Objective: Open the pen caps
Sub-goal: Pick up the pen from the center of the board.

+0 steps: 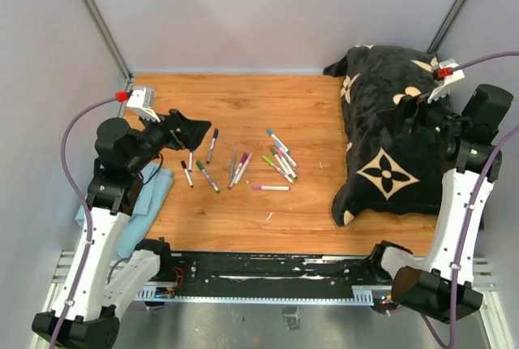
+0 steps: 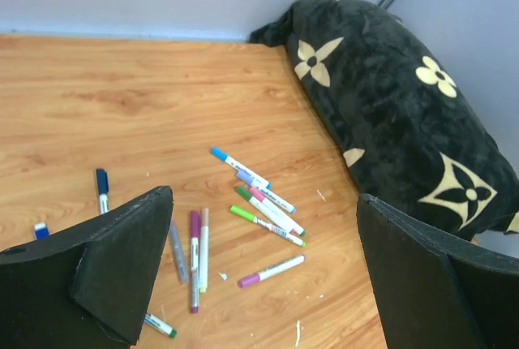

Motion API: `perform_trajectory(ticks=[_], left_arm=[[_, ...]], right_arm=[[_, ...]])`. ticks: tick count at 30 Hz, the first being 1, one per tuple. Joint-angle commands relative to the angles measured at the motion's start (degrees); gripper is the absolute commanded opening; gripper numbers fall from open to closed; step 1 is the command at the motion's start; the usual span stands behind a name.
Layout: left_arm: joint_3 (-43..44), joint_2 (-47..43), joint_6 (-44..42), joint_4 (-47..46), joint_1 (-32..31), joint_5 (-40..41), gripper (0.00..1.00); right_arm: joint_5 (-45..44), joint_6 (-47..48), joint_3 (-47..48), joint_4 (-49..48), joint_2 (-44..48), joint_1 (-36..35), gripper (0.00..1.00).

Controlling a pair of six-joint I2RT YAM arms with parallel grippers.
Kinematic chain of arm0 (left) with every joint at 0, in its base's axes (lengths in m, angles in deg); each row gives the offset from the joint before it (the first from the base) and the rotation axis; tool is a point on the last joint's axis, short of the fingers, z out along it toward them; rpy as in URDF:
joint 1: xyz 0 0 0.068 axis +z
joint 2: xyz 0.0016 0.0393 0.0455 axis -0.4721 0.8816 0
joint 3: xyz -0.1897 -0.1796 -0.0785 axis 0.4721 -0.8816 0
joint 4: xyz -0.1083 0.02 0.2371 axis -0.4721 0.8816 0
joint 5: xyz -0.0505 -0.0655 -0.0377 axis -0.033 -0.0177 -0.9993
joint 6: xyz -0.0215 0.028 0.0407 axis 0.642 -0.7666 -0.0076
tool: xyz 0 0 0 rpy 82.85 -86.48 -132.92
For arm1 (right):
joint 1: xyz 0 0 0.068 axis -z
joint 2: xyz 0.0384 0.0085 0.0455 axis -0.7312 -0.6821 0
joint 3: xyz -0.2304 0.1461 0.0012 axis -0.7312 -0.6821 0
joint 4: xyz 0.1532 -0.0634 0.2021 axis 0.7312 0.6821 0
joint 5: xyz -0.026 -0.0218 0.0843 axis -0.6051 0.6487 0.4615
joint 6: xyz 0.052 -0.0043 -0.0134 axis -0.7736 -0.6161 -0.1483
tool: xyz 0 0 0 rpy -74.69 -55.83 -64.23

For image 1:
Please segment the dark green cap marker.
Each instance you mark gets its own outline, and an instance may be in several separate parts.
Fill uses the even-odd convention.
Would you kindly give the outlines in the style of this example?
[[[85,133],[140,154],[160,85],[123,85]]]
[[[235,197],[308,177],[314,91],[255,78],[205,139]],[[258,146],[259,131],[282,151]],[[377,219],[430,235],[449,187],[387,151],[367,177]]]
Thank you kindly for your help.
[[[216,182],[212,179],[212,177],[209,175],[209,173],[207,172],[207,170],[205,169],[204,165],[202,164],[201,161],[197,160],[196,161],[196,166],[198,167],[198,169],[202,172],[202,174],[204,175],[204,177],[206,178],[206,180],[210,183],[210,185],[212,186],[213,190],[219,194],[221,192],[220,188],[217,186]]]

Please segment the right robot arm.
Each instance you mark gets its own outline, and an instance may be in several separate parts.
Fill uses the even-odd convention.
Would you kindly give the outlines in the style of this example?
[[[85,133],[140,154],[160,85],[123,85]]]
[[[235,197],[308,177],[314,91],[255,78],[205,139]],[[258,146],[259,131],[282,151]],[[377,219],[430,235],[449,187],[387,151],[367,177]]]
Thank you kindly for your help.
[[[418,127],[433,131],[448,166],[435,234],[424,259],[416,261],[410,250],[388,241],[376,244],[369,256],[369,278],[378,284],[391,280],[394,303],[444,324],[481,307],[483,296],[473,288],[474,249],[502,162],[501,146],[492,141],[512,101],[508,91],[480,84],[460,114],[435,94],[403,97],[377,114],[392,134]]]

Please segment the lavender cap marker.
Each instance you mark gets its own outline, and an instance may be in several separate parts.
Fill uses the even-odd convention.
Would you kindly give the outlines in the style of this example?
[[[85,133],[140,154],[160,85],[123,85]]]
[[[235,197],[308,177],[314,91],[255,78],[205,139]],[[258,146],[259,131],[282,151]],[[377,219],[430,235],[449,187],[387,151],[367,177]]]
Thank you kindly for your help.
[[[288,151],[286,150],[286,148],[277,140],[274,141],[274,144],[276,145],[276,147],[281,151],[281,153],[283,154],[283,156],[286,158],[287,162],[292,166],[292,167],[295,167],[295,168],[298,168],[298,163],[289,155]]]

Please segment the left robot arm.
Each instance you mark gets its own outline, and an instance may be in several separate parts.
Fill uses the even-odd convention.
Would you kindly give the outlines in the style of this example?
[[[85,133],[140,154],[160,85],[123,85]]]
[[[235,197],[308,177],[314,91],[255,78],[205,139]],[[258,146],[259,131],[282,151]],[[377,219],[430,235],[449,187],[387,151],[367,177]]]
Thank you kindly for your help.
[[[135,130],[123,118],[110,118],[97,128],[94,175],[87,192],[79,194],[85,220],[78,249],[59,297],[32,322],[32,331],[50,347],[111,348],[138,291],[151,279],[174,274],[169,244],[143,239],[122,270],[107,278],[144,185],[143,168],[163,149],[197,149],[212,124],[178,110],[143,124],[143,130]]]

